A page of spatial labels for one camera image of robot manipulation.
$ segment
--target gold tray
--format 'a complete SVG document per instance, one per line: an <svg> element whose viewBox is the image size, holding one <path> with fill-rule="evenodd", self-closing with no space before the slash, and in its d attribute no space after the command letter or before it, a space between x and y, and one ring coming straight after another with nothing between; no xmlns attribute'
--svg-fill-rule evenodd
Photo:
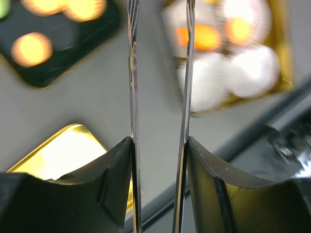
<svg viewBox="0 0 311 233"><path fill-rule="evenodd" d="M98 157L107 150L81 124L68 125L15 164L8 172L26 172L43 180L57 180ZM133 207L130 183L126 210Z"/></svg>
<svg viewBox="0 0 311 233"><path fill-rule="evenodd" d="M167 0L164 8L177 0ZM271 47L277 53L280 64L280 75L276 85L266 94L256 98L244 99L235 95L229 95L226 101L217 109L199 113L191 113L192 116L200 117L206 113L214 112L219 109L229 108L235 104L248 102L255 99L270 96L281 91L292 91L294 89L293 66L292 66L292 46L289 38L288 28L288 8L285 0L265 0L272 12L272 28L264 41L264 45ZM177 58L177 64L180 65L184 58Z"/></svg>

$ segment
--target metal blade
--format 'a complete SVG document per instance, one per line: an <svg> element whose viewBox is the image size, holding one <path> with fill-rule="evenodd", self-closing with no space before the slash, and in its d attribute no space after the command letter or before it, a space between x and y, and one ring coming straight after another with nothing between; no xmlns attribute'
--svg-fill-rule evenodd
<svg viewBox="0 0 311 233"><path fill-rule="evenodd" d="M195 26L194 9L195 9L195 0L187 0L187 28L188 28L189 41L187 47L184 110L181 123L177 176L176 176L173 233L181 233L183 207L185 200L190 103L191 103L191 89L192 89L193 49L194 49L194 26Z"/></svg>
<svg viewBox="0 0 311 233"><path fill-rule="evenodd" d="M137 98L137 19L139 0L128 1L128 41L129 41L129 75L131 130L133 140L132 176L133 176L133 225L134 233L142 233L141 226L141 187L140 187L140 155L138 132L138 98Z"/></svg>

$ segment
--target white cotton ball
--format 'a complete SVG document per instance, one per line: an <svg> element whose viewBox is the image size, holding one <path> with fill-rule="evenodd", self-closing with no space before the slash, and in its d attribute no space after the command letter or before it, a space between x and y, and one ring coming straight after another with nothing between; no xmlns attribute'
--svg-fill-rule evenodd
<svg viewBox="0 0 311 233"><path fill-rule="evenodd" d="M220 53L209 53L193 63L191 111L202 112L218 107L227 97L222 74ZM184 92L186 64L178 70L179 82Z"/></svg>
<svg viewBox="0 0 311 233"><path fill-rule="evenodd" d="M233 55L224 64L227 88L241 98L252 98L271 90L278 80L276 53L267 46L256 46Z"/></svg>

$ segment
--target black tray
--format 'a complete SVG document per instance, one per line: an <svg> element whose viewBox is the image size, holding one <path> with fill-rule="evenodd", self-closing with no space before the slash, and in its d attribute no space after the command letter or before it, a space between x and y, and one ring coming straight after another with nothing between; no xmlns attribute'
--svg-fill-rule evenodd
<svg viewBox="0 0 311 233"><path fill-rule="evenodd" d="M10 13L0 20L0 53L26 83L46 87L110 39L119 30L121 20L121 10L113 0L107 0L106 11L100 18L82 23L63 13L39 17L27 11L19 0L12 0ZM16 39L32 32L46 35L54 52L48 61L24 68L12 60L11 47Z"/></svg>

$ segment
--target gray surface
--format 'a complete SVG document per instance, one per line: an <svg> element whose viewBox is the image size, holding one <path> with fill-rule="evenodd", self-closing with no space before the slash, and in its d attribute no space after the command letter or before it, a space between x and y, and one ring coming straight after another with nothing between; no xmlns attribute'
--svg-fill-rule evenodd
<svg viewBox="0 0 311 233"><path fill-rule="evenodd" d="M173 209L164 214L152 226L144 230L144 233L171 233L173 222ZM182 233L195 233L192 202L190 196L185 199Z"/></svg>
<svg viewBox="0 0 311 233"><path fill-rule="evenodd" d="M290 1L297 82L311 71L308 26L311 1ZM141 138L141 177L146 206L175 181L181 108L170 77L171 66L160 49L157 1L140 4L138 21L138 100ZM5 171L64 126L85 124L108 148L130 135L128 42L126 22L122 31L98 52L77 65L50 88L24 85L0 63L1 156ZM280 100L275 95L238 105L190 121L190 134L215 151Z"/></svg>

